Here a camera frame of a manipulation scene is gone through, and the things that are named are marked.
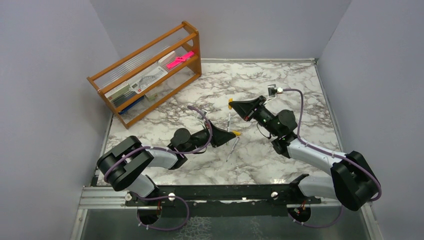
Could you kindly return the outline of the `yellow pen cap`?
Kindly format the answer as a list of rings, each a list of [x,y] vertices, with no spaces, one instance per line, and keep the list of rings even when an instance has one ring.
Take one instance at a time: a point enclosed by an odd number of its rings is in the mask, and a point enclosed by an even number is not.
[[[233,107],[231,106],[231,102],[233,101],[233,99],[232,98],[230,98],[229,100],[228,100],[228,109],[229,110],[231,110]]]

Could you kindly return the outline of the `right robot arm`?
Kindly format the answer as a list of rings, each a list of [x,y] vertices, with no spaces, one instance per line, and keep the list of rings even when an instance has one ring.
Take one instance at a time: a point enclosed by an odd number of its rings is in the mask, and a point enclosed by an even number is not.
[[[328,174],[317,180],[292,186],[289,199],[300,204],[309,196],[337,199],[351,211],[359,210],[373,201],[381,192],[381,185],[364,156],[357,151],[334,152],[303,140],[294,130],[298,124],[294,112],[281,110],[274,115],[265,106],[266,98],[230,101],[228,107],[246,122],[255,120],[275,139],[271,144],[275,152],[289,159],[299,160]]]

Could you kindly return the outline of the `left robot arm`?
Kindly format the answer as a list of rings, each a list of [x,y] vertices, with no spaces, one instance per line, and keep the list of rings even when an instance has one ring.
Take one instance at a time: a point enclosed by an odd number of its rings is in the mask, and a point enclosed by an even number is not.
[[[158,187],[142,172],[147,167],[168,170],[180,168],[188,154],[202,154],[208,145],[220,147],[236,134],[214,125],[190,133],[186,128],[177,129],[166,148],[144,146],[136,136],[129,136],[96,163],[104,181],[116,191],[128,190],[134,193],[144,205],[152,205],[157,200]]]

